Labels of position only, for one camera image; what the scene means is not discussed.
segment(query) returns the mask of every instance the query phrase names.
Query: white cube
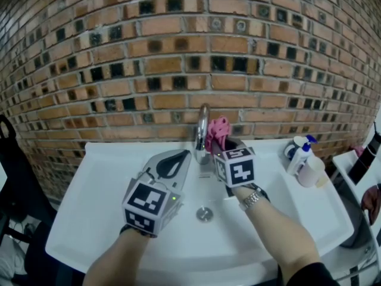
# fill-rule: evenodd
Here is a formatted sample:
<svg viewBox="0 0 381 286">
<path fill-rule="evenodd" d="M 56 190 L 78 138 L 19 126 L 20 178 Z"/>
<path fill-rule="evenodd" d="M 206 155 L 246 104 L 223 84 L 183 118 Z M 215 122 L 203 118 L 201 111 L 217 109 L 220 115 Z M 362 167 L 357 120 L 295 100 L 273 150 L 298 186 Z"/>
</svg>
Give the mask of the white cube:
<svg viewBox="0 0 381 286">
<path fill-rule="evenodd" d="M 229 188 L 254 183 L 254 159 L 252 148 L 238 148 L 214 155 L 216 174 Z"/>
<path fill-rule="evenodd" d="M 147 233 L 158 235 L 177 214 L 182 205 L 182 193 L 161 184 L 132 179 L 123 198 L 125 223 Z"/>
</svg>

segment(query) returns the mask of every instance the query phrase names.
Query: person's left arm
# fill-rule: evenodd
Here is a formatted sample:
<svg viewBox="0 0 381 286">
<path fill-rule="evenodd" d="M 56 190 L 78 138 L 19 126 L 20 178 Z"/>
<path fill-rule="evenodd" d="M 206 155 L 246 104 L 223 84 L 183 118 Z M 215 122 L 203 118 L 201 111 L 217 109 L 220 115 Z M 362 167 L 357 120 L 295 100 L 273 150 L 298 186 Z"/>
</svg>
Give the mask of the person's left arm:
<svg viewBox="0 0 381 286">
<path fill-rule="evenodd" d="M 91 265 L 83 286 L 134 285 L 139 262 L 149 239 L 134 229 L 124 231 L 115 243 Z"/>
</svg>

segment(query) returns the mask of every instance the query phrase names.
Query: black sleeve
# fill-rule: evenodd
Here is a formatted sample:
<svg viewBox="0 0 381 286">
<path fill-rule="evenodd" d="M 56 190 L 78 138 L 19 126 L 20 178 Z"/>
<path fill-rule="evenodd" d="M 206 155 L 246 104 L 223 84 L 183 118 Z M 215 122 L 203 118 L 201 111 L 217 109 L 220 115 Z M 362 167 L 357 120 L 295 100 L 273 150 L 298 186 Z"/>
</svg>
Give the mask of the black sleeve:
<svg viewBox="0 0 381 286">
<path fill-rule="evenodd" d="M 322 263 L 313 263 L 300 269 L 287 283 L 287 286 L 339 286 Z"/>
</svg>

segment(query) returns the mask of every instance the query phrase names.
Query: black bottle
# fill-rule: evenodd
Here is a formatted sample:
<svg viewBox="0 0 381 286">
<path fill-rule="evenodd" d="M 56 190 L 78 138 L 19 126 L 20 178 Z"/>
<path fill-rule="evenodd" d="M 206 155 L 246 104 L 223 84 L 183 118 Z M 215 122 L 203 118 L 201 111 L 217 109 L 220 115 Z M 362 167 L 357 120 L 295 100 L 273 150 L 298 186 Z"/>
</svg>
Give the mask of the black bottle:
<svg viewBox="0 0 381 286">
<path fill-rule="evenodd" d="M 381 135 L 376 130 L 376 124 L 374 124 L 374 136 L 365 148 L 362 155 L 357 159 L 352 169 L 349 171 L 348 176 L 352 179 L 355 185 L 357 185 L 368 171 L 371 163 L 373 162 L 381 144 Z"/>
</svg>

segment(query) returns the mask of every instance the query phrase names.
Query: sink drain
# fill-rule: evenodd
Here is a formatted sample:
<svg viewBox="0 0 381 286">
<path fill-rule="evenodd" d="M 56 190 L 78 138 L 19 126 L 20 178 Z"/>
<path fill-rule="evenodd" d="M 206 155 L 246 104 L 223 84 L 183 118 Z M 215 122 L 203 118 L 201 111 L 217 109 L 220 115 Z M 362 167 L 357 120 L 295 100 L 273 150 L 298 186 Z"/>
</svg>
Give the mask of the sink drain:
<svg viewBox="0 0 381 286">
<path fill-rule="evenodd" d="M 213 218 L 213 212 L 208 207 L 201 207 L 197 210 L 196 217 L 202 222 L 209 222 Z"/>
</svg>

